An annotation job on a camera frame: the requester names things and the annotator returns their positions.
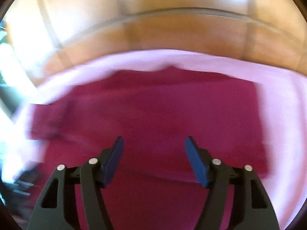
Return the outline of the crimson red garment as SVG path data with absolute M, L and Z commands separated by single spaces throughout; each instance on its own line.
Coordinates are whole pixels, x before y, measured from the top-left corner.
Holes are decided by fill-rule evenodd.
M 256 85 L 219 73 L 168 67 L 118 71 L 37 105 L 30 137 L 49 142 L 42 169 L 85 163 L 124 140 L 115 177 L 102 191 L 115 229 L 193 229 L 207 190 L 185 140 L 229 166 L 268 173 Z

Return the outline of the pink bed sheet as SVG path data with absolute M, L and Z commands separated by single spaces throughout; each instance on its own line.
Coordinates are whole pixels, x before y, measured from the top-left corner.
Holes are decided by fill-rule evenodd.
M 296 72 L 252 62 L 180 50 L 146 50 L 100 57 L 48 78 L 35 87 L 19 65 L 7 67 L 5 80 L 21 97 L 12 118 L 3 117 L 6 143 L 3 179 L 13 179 L 43 159 L 42 142 L 28 140 L 31 104 L 53 102 L 74 85 L 110 76 L 117 70 L 156 71 L 167 64 L 186 70 L 217 72 L 259 85 L 269 174 L 264 186 L 281 229 L 294 223 L 306 200 L 306 78 Z

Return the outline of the wooden wardrobe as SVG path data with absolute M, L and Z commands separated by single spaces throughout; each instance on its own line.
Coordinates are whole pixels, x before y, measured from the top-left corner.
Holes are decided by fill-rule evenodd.
M 1 11 L 34 85 L 105 55 L 149 49 L 306 73 L 306 12 L 294 0 L 7 0 Z

